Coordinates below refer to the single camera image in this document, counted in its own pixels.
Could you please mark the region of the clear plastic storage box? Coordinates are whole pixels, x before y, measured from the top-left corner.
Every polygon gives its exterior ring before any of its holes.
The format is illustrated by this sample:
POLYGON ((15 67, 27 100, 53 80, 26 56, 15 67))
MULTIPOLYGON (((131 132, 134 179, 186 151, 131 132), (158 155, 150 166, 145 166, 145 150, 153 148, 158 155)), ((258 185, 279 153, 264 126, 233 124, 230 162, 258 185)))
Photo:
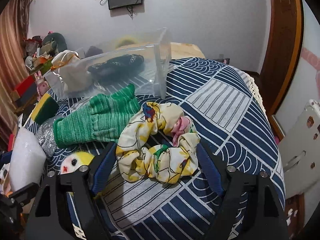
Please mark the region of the clear plastic storage box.
POLYGON ((112 94, 129 84, 135 93, 165 98, 171 60, 171 35, 167 28, 125 35, 81 55, 60 54, 45 75, 60 99, 112 94))

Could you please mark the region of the yellow curved headboard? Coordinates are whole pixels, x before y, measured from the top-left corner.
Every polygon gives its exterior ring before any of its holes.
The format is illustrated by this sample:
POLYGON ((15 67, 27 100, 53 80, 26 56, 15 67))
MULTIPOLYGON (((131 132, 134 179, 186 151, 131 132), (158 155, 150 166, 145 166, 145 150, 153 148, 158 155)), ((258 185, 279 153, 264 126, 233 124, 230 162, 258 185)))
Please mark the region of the yellow curved headboard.
POLYGON ((132 37, 132 36, 124 36, 124 37, 120 38, 116 42, 115 48, 118 49, 118 48, 121 48, 123 46, 129 46, 129 45, 133 45, 133 44, 136 44, 136 43, 137 43, 137 40, 134 37, 132 37))

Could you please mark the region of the blue patterned tablecloth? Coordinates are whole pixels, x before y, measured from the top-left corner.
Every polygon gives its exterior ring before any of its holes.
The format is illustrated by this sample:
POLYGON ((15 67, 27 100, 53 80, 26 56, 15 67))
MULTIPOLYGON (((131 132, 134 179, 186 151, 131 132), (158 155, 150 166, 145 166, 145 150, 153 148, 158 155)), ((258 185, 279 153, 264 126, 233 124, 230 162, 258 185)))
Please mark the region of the blue patterned tablecloth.
MULTIPOLYGON (((280 154, 247 75, 214 60, 184 58, 172 60, 167 84, 165 100, 179 104, 195 121, 201 142, 240 172, 266 172, 284 209, 280 154)), ((95 202, 111 239, 204 239, 221 198, 199 167, 172 186, 146 179, 130 184, 112 170, 106 192, 95 202)), ((67 195, 67 203, 77 239, 86 239, 72 196, 67 195)), ((244 211, 241 201, 228 239, 239 234, 244 211)))

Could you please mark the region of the yellow and green sponge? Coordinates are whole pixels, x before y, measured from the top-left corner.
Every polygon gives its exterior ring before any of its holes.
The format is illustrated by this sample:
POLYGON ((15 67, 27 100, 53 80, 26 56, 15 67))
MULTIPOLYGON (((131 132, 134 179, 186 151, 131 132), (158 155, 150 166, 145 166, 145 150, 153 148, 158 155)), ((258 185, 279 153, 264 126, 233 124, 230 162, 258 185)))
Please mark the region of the yellow and green sponge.
POLYGON ((44 94, 36 107, 34 108, 31 119, 38 125, 43 124, 46 120, 56 116, 59 110, 59 104, 50 94, 44 94))

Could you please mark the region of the white foam block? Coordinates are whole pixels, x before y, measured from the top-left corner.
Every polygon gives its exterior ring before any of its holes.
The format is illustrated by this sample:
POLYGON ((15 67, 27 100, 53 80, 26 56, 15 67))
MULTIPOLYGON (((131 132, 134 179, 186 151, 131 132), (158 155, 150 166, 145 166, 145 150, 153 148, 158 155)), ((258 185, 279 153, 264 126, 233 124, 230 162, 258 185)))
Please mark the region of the white foam block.
POLYGON ((46 154, 33 133, 20 128, 10 159, 9 179, 12 192, 30 183, 39 184, 46 154))

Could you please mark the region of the green cardboard box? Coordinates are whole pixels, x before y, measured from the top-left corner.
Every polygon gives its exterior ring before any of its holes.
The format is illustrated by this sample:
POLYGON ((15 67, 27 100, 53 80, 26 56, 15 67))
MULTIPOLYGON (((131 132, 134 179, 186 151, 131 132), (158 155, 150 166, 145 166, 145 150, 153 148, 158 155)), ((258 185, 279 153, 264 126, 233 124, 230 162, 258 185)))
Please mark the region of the green cardboard box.
POLYGON ((46 74, 52 67, 52 59, 49 59, 43 64, 38 65, 35 69, 30 72, 30 75, 34 75, 38 71, 41 72, 42 75, 46 74))

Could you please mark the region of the black and white sock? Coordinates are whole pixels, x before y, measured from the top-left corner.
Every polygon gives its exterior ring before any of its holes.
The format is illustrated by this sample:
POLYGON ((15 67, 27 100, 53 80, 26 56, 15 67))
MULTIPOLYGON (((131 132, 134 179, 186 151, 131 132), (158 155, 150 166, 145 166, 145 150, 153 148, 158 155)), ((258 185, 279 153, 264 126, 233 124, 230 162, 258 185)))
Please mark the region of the black and white sock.
POLYGON ((138 54, 126 54, 114 57, 103 63, 91 65, 87 69, 97 81, 136 75, 143 70, 144 57, 138 54))

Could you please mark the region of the red box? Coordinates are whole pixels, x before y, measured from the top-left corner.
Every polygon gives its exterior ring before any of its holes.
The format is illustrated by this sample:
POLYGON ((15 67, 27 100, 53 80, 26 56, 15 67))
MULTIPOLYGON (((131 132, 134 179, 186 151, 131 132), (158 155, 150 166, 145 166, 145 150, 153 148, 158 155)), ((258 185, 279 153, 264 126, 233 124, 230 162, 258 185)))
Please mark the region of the red box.
POLYGON ((14 91, 16 91, 17 94, 21 97, 27 91, 27 89, 34 84, 35 84, 34 77, 32 75, 29 75, 21 83, 15 86, 14 91))

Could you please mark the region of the dark clothing pile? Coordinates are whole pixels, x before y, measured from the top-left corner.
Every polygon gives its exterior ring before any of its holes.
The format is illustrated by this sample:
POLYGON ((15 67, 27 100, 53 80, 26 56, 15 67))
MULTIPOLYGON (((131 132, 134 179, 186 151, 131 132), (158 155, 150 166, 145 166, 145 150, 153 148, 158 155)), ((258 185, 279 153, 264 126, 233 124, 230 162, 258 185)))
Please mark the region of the dark clothing pile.
POLYGON ((99 55, 102 53, 103 53, 102 49, 97 48, 95 46, 90 46, 88 51, 85 52, 85 57, 92 57, 92 56, 99 55))

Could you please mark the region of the grey-green plush toy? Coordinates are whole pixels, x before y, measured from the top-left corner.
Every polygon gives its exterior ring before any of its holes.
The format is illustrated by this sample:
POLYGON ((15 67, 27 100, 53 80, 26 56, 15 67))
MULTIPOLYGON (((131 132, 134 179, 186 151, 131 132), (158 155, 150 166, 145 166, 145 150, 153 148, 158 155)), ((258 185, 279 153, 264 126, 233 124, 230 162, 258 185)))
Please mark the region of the grey-green plush toy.
POLYGON ((50 54, 58 54, 67 50, 65 38, 60 33, 50 33, 42 40, 41 50, 50 54))

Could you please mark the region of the white sticker-covered appliance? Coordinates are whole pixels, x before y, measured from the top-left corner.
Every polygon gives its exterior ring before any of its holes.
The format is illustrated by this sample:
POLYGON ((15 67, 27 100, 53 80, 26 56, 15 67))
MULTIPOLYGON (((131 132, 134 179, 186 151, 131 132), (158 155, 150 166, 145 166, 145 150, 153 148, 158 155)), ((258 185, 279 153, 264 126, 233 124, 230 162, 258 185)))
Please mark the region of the white sticker-covered appliance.
POLYGON ((319 180, 319 102, 310 99, 278 147, 286 197, 304 193, 319 180))

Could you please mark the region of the grey glove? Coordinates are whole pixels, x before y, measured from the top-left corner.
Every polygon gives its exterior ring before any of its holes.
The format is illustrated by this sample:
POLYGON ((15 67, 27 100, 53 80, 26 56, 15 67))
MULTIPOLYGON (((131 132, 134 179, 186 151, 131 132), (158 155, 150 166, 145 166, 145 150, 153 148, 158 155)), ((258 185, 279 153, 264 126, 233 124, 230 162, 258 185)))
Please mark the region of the grey glove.
POLYGON ((42 124, 37 130, 35 137, 37 138, 39 145, 42 147, 47 159, 52 159, 57 144, 54 137, 53 125, 42 124))

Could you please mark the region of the yellow plush toy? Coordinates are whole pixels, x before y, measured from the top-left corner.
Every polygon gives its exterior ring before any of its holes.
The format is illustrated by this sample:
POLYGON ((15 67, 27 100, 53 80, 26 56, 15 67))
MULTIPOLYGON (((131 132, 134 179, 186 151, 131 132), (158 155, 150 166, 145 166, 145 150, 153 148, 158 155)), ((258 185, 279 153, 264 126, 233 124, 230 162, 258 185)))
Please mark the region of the yellow plush toy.
POLYGON ((89 152, 74 152, 69 156, 65 157, 65 159, 61 163, 60 173, 72 173, 82 165, 89 165, 93 158, 94 155, 89 152))

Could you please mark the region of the cream drawstring pouch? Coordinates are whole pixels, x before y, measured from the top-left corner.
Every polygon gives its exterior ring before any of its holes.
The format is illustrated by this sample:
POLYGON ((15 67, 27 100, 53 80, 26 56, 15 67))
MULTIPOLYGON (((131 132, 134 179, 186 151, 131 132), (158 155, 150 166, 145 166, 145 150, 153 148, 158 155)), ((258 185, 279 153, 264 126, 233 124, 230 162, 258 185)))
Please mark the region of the cream drawstring pouch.
POLYGON ((86 90, 93 83, 86 63, 80 59, 76 51, 64 50, 58 53, 52 60, 50 71, 62 81, 67 93, 86 90))

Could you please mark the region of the green knitted glove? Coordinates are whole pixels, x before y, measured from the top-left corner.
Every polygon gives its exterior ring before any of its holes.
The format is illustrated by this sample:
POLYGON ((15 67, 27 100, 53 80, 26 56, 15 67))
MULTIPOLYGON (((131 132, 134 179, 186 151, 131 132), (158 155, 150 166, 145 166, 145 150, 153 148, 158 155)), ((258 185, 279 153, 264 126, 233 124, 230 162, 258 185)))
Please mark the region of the green knitted glove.
POLYGON ((111 95, 98 94, 53 123, 55 142, 59 148, 93 141, 116 142, 139 110, 133 84, 111 95))

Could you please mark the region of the floral fabric scrunchie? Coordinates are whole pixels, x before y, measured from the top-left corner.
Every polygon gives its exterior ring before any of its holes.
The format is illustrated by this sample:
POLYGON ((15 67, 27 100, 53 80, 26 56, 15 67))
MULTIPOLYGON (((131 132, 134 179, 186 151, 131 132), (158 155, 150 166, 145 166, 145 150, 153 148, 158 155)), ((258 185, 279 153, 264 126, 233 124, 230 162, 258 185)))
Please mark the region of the floral fabric scrunchie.
POLYGON ((193 120, 175 103, 146 102, 122 131, 116 148, 121 176, 175 184, 191 176, 199 162, 200 136, 193 120))

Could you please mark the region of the brown wooden door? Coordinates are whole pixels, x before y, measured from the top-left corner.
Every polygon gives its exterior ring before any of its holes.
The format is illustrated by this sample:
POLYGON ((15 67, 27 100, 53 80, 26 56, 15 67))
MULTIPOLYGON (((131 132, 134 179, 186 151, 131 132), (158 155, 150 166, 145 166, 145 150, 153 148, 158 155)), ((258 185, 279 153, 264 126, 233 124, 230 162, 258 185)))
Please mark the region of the brown wooden door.
POLYGON ((267 116, 274 115, 295 75, 303 42, 302 0, 271 0, 271 24, 260 94, 267 116))

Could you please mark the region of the striped orange curtain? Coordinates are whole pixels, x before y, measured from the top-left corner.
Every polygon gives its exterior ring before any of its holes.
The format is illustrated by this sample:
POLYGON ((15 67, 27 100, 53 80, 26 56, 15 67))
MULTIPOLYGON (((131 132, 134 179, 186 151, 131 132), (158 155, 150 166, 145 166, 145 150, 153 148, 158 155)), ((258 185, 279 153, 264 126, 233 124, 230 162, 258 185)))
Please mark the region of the striped orange curtain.
POLYGON ((1 12, 1 150, 17 124, 11 93, 29 75, 23 59, 29 8, 30 0, 10 0, 1 12))

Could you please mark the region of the pink bunny toy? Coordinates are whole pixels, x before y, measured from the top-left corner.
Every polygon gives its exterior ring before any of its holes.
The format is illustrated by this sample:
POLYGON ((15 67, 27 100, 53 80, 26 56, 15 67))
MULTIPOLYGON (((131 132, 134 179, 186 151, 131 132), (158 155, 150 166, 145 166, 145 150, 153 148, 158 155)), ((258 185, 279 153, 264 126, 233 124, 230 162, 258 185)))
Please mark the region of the pink bunny toy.
POLYGON ((46 92, 49 90, 48 82, 44 79, 42 76, 41 71, 39 70, 34 74, 35 76, 35 83, 37 87, 37 100, 40 101, 41 98, 46 94, 46 92))

